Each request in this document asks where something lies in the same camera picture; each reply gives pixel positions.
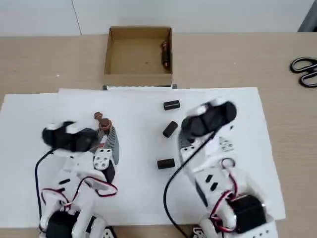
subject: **black cylinder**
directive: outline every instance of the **black cylinder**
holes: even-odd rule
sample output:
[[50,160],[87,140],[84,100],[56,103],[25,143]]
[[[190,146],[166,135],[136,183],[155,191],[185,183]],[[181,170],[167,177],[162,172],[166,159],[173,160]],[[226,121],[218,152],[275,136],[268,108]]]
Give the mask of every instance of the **black cylinder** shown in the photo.
[[180,108],[180,103],[179,100],[175,100],[175,101],[170,101],[170,102],[165,102],[163,103],[164,106],[164,110],[171,110],[171,109],[175,109],[175,108]]
[[168,169],[175,167],[174,159],[158,160],[158,169]]
[[163,131],[163,135],[166,138],[169,138],[173,134],[173,132],[176,130],[177,127],[178,127],[178,124],[172,120],[170,124],[168,124],[168,126]]

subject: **red wire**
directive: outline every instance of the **red wire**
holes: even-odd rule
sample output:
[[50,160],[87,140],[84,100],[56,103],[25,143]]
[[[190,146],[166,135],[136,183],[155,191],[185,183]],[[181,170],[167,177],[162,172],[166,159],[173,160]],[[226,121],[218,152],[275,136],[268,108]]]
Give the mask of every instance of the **red wire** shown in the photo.
[[221,195],[221,197],[218,199],[217,203],[215,204],[215,206],[214,206],[213,209],[212,209],[212,212],[211,212],[211,214],[210,214],[210,218],[211,218],[212,215],[214,215],[214,214],[216,213],[216,211],[218,210],[218,207],[219,207],[221,201],[222,201],[224,198],[226,198],[230,193],[231,193],[231,191],[228,190],[228,191],[224,192],[224,193]]
[[234,179],[234,177],[232,176],[232,174],[229,172],[229,178],[231,179],[232,183],[233,183],[233,193],[230,190],[227,190],[226,192],[224,192],[221,197],[218,199],[217,203],[215,204],[215,206],[213,207],[211,214],[210,214],[210,219],[212,221],[214,221],[214,224],[217,226],[217,228],[222,231],[222,232],[226,232],[226,233],[230,233],[233,232],[235,229],[230,229],[227,227],[223,227],[223,226],[219,226],[216,224],[216,222],[221,221],[221,218],[219,217],[213,217],[213,215],[216,214],[219,205],[221,204],[223,199],[226,199],[231,193],[232,193],[232,197],[230,198],[230,200],[233,200],[237,197],[238,195],[238,184],[236,182],[236,180]]
[[51,191],[51,192],[58,193],[59,195],[62,195],[62,197],[66,200],[67,203],[69,202],[67,197],[61,191],[58,191],[58,190],[53,189],[53,188],[43,188],[42,192],[41,192],[41,197],[42,197],[42,200],[43,200],[45,205],[46,205],[46,201],[45,201],[44,196],[43,196],[43,191]]
[[60,195],[63,196],[63,198],[66,200],[66,203],[72,203],[72,202],[75,200],[75,198],[77,197],[77,195],[78,195],[79,188],[81,187],[82,183],[83,183],[86,179],[96,180],[96,181],[98,181],[98,182],[101,182],[101,183],[103,183],[103,184],[106,184],[106,185],[108,185],[108,186],[110,186],[110,187],[112,187],[112,188],[115,189],[115,192],[114,192],[114,193],[105,194],[105,195],[102,195],[102,194],[99,193],[98,190],[95,190],[96,194],[97,194],[99,197],[102,197],[102,198],[104,198],[104,197],[111,197],[111,196],[115,196],[115,195],[118,193],[118,188],[117,188],[115,185],[113,185],[113,184],[111,184],[111,183],[109,183],[109,182],[100,180],[100,179],[98,179],[98,178],[92,177],[92,176],[87,176],[87,177],[84,177],[83,179],[81,179],[81,181],[79,182],[79,184],[78,184],[78,186],[77,186],[77,189],[76,189],[76,192],[75,192],[75,195],[74,195],[73,199],[71,200],[71,202],[69,202],[69,200],[67,199],[67,197],[66,197],[61,191],[58,191],[58,190],[53,189],[53,188],[44,188],[44,189],[42,189],[41,197],[42,197],[42,200],[43,200],[44,204],[46,204],[46,201],[45,201],[44,196],[43,196],[43,191],[44,191],[44,190],[56,192],[56,193],[58,193],[58,194],[60,194]]
[[108,186],[110,186],[110,187],[112,187],[112,188],[115,189],[115,192],[114,192],[114,193],[105,194],[105,195],[101,195],[101,194],[98,192],[98,190],[95,190],[96,194],[97,194],[99,197],[111,197],[111,196],[115,196],[115,195],[117,194],[117,192],[118,192],[118,188],[117,188],[116,186],[114,186],[113,184],[111,184],[111,183],[109,183],[109,182],[106,182],[106,181],[103,181],[103,180],[100,180],[100,179],[98,179],[98,178],[92,177],[92,176],[87,176],[87,177],[84,177],[84,178],[80,181],[80,183],[78,184],[78,187],[77,187],[77,189],[76,189],[75,195],[74,195],[74,197],[73,197],[73,199],[72,199],[71,202],[73,202],[73,201],[75,200],[75,198],[77,197],[79,188],[80,188],[81,184],[83,183],[83,181],[86,180],[86,179],[94,179],[94,180],[96,180],[96,181],[98,181],[98,182],[101,182],[101,183],[103,183],[103,184],[106,184],[106,185],[108,185]]
[[238,195],[238,184],[236,182],[236,180],[234,179],[234,177],[232,176],[231,173],[229,173],[229,178],[231,179],[232,183],[233,183],[233,198],[232,199],[235,199]]

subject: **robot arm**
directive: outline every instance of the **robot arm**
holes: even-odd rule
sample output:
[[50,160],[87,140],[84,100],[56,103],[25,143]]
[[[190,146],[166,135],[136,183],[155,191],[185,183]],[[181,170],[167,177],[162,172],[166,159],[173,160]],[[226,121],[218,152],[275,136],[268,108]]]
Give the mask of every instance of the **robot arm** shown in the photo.
[[[233,145],[223,137],[230,132],[236,115],[231,102],[215,100],[191,110],[182,123],[180,160],[184,164],[196,153],[184,169],[210,210],[200,226],[207,238],[264,238],[268,232],[271,238],[277,237],[266,196],[245,171],[235,167]],[[213,139],[208,144],[208,155],[206,150],[197,153],[210,135]],[[220,163],[226,159],[232,162],[230,168]]]
[[96,199],[117,193],[112,181],[119,162],[119,143],[111,121],[102,116],[95,114],[98,130],[71,121],[43,130],[43,140],[56,149],[54,156],[65,158],[65,164],[51,187],[42,190],[42,237],[82,238],[89,227],[90,238],[103,237],[107,222],[96,208]]

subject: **brown chess piece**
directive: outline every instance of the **brown chess piece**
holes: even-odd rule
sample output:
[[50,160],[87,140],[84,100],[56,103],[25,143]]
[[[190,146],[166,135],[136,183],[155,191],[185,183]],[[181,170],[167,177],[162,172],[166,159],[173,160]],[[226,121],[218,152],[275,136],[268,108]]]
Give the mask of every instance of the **brown chess piece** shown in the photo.
[[99,121],[99,128],[106,134],[109,135],[112,127],[112,122],[108,118],[103,118],[103,114],[100,112],[95,113],[95,119]]

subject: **white wall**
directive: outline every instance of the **white wall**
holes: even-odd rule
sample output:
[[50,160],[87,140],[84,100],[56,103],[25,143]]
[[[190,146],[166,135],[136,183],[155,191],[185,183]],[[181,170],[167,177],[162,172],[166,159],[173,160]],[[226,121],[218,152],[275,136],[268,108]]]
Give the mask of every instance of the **white wall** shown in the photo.
[[[178,32],[297,31],[314,0],[73,0],[83,34],[112,25]],[[79,35],[71,0],[0,0],[0,36]]]
[[71,0],[0,0],[0,36],[80,35]]

